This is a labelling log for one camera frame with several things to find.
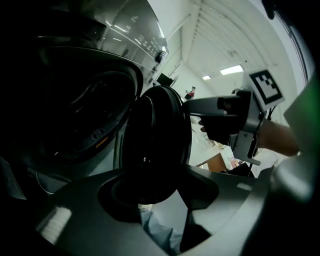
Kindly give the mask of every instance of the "ceiling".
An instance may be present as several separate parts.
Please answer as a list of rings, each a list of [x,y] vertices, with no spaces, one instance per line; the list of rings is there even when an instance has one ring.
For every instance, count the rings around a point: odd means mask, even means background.
[[[191,1],[197,12],[185,64],[200,78],[210,75],[205,82],[217,96],[230,95],[243,77],[243,73],[222,75],[220,70],[236,65],[245,72],[269,69],[286,98],[278,113],[283,123],[283,112],[297,97],[294,72],[282,41],[252,1]]]
[[[182,60],[182,29],[178,29],[172,37],[168,40],[168,55],[165,63],[159,67],[155,77],[157,78],[161,73],[170,77],[171,74],[177,69]]]

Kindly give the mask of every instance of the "white wall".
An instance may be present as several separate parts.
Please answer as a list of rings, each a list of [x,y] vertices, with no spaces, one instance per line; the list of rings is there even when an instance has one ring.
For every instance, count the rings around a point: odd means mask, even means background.
[[[194,99],[215,96],[214,91],[208,86],[208,84],[195,75],[185,64],[181,63],[170,78],[174,79],[177,75],[179,75],[179,78],[172,88],[175,89],[182,97],[186,95],[186,90],[191,91],[192,86],[196,87]]]
[[[234,73],[216,76],[209,81],[209,84],[216,96],[230,96],[235,88],[241,87],[242,80],[243,73]]]
[[[169,54],[165,62],[160,66],[154,75],[157,78],[161,73],[167,77],[179,66],[181,61],[181,33],[180,29],[168,41]]]
[[[286,51],[286,54],[289,58],[291,67],[293,69],[293,75],[295,79],[295,85],[296,85],[296,92],[299,95],[304,87],[306,86],[304,82],[303,72],[302,72],[302,66],[299,62],[299,58],[296,52],[296,49],[286,31],[284,26],[282,25],[281,21],[277,16],[274,17],[274,19],[269,19],[266,13],[266,10],[264,6],[262,5],[261,0],[249,0],[267,19],[267,21],[270,23],[278,37],[280,38],[284,49]],[[307,67],[307,73],[310,76],[315,71],[315,64],[314,60],[312,59],[312,56],[308,50],[308,47],[306,46],[306,43],[304,42],[303,38],[299,34],[299,32],[295,29],[293,29],[294,35],[296,36],[299,46],[301,47],[302,54],[304,61],[306,63]]]
[[[148,2],[167,39],[189,16],[189,0],[148,0]]]

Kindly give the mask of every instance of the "person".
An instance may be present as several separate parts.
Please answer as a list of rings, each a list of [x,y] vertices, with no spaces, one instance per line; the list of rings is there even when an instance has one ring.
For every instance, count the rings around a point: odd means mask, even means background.
[[[185,92],[187,93],[186,96],[184,97],[186,100],[192,100],[195,96],[196,93],[196,87],[192,86],[192,90],[190,92],[188,92],[187,90],[185,90]]]
[[[257,148],[268,149],[291,157],[299,152],[299,146],[291,129],[282,124],[265,119],[257,132]]]

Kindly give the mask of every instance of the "fluorescent light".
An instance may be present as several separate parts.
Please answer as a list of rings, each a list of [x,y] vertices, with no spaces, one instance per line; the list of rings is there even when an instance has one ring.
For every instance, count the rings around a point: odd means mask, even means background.
[[[141,45],[141,43],[138,41],[138,39],[134,39],[134,40],[136,40]]]
[[[203,80],[209,80],[209,79],[211,79],[211,76],[210,75],[206,75],[206,76],[204,76],[202,78],[203,78]]]
[[[232,74],[232,73],[239,73],[239,72],[243,72],[243,71],[244,71],[244,69],[240,65],[232,66],[232,67],[220,70],[222,75],[228,75],[228,74]]]
[[[165,34],[164,34],[164,32],[162,31],[159,23],[158,23],[158,27],[159,27],[159,30],[160,30],[161,37],[162,37],[162,38],[165,38]]]
[[[127,31],[126,31],[125,29],[119,27],[118,25],[114,25],[114,27],[117,28],[117,29],[120,29],[120,30],[123,31],[123,32],[126,32],[126,33],[127,33]]]

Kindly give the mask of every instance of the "appliance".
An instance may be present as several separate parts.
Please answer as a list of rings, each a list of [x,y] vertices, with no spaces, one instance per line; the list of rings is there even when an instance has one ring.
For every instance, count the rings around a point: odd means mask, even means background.
[[[148,91],[136,104],[168,54],[147,0],[35,2],[31,10],[30,51],[21,56],[27,84],[2,89],[12,106],[1,133],[8,162],[60,180],[86,177],[112,150],[106,145],[134,105],[143,108],[149,99],[157,120],[165,118],[159,102],[172,101],[167,110],[180,115],[170,109],[180,102],[167,88]],[[152,93],[158,91],[161,99]]]

